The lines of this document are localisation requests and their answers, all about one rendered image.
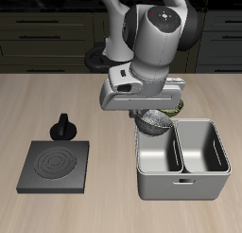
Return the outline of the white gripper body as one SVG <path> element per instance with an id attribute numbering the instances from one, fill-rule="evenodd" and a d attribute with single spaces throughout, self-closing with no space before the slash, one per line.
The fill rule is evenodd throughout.
<path id="1" fill-rule="evenodd" d="M 174 109 L 178 106 L 185 81 L 167 78 L 163 91 L 153 97 L 143 97 L 130 92 L 114 92 L 109 80 L 105 80 L 99 97 L 103 110 Z"/>

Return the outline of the round black knob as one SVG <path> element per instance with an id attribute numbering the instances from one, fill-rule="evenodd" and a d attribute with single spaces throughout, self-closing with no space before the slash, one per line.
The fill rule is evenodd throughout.
<path id="1" fill-rule="evenodd" d="M 77 134 L 77 127 L 71 123 L 67 114 L 61 114 L 59 122 L 50 129 L 50 136 L 53 140 L 72 140 Z"/>

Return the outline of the white basket with two bins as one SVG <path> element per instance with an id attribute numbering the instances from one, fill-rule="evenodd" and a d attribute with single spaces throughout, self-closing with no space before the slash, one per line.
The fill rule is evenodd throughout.
<path id="1" fill-rule="evenodd" d="M 138 193 L 143 200 L 214 200 L 232 168 L 215 123 L 178 118 L 159 136 L 135 132 Z"/>

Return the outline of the dark kitchen cupboard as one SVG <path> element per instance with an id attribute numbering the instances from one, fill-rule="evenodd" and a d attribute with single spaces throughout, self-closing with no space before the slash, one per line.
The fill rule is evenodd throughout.
<path id="1" fill-rule="evenodd" d="M 0 73 L 87 73 L 108 36 L 106 12 L 0 12 Z"/>
<path id="2" fill-rule="evenodd" d="M 242 10 L 213 10 L 206 13 L 196 72 L 242 73 Z"/>

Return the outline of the dark grey stove plate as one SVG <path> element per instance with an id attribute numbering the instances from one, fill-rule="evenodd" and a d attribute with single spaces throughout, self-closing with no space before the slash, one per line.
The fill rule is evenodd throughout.
<path id="1" fill-rule="evenodd" d="M 88 141 L 32 141 L 16 190 L 18 193 L 83 193 Z"/>

